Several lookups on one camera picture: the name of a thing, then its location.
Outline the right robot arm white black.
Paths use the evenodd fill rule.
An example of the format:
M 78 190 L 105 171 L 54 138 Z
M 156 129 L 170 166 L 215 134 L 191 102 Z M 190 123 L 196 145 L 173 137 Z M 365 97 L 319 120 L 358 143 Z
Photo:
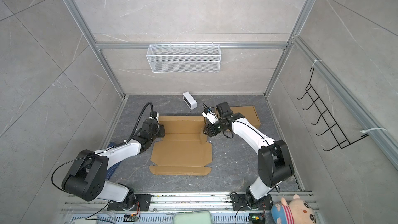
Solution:
M 245 193 L 245 206 L 258 208 L 279 184 L 294 175 L 294 166 L 285 141 L 274 140 L 254 127 L 244 115 L 234 113 L 227 102 L 216 106 L 217 114 L 203 104 L 206 120 L 203 133 L 209 137 L 230 131 L 241 137 L 258 155 L 258 178 Z

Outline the cardboard box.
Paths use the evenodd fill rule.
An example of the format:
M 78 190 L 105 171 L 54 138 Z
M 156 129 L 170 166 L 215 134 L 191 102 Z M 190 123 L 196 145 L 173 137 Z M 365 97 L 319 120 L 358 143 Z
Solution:
M 241 113 L 255 128 L 260 128 L 261 122 L 254 106 L 231 107 L 231 111 Z

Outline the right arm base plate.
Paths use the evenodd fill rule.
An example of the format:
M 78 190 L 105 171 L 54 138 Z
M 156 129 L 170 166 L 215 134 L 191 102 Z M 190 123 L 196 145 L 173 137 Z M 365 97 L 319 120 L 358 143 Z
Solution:
M 267 195 L 262 199 L 256 200 L 249 194 L 230 193 L 230 199 L 235 211 L 270 211 L 273 206 L 271 195 Z

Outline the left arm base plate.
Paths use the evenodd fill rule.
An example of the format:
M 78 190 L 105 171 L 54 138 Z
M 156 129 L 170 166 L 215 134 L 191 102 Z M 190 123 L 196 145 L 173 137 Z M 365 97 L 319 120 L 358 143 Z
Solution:
M 111 201 L 107 207 L 108 211 L 148 211 L 152 195 L 138 194 L 127 196 L 123 202 Z

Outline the cardboard sheet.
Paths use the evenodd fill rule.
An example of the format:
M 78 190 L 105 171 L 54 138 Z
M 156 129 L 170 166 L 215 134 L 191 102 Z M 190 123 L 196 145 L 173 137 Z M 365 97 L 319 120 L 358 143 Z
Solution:
M 205 176 L 211 172 L 212 144 L 203 133 L 202 116 L 160 116 L 165 136 L 153 144 L 154 175 Z

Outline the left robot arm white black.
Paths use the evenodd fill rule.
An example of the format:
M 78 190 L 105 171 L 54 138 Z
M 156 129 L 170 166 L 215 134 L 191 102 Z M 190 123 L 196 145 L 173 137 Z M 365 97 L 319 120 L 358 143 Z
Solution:
M 134 190 L 109 182 L 107 170 L 117 163 L 146 151 L 156 138 L 165 136 L 164 125 L 158 118 L 144 121 L 132 138 L 108 149 L 81 151 L 64 177 L 61 187 L 85 201 L 96 199 L 121 203 L 131 209 L 135 202 Z

